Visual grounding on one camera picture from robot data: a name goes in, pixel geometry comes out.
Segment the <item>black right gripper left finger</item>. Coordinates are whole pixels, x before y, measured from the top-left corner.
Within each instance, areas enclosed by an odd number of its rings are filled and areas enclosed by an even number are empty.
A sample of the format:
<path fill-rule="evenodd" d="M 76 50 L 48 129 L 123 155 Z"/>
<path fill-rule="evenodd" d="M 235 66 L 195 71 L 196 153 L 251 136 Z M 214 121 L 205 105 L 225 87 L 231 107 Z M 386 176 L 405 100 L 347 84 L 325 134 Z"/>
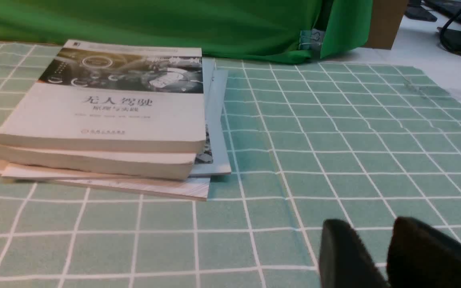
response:
<path fill-rule="evenodd" d="M 388 288 L 357 232 L 340 219 L 323 222 L 319 252 L 322 288 Z"/>

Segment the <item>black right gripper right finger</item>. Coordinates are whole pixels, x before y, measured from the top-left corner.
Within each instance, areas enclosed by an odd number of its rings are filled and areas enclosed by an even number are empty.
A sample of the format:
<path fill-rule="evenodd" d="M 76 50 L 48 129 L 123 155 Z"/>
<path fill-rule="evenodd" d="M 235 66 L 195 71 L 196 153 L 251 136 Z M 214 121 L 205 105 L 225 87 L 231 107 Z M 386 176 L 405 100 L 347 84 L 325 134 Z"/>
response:
<path fill-rule="evenodd" d="M 461 288 L 461 243 L 413 217 L 398 217 L 387 253 L 392 288 Z"/>

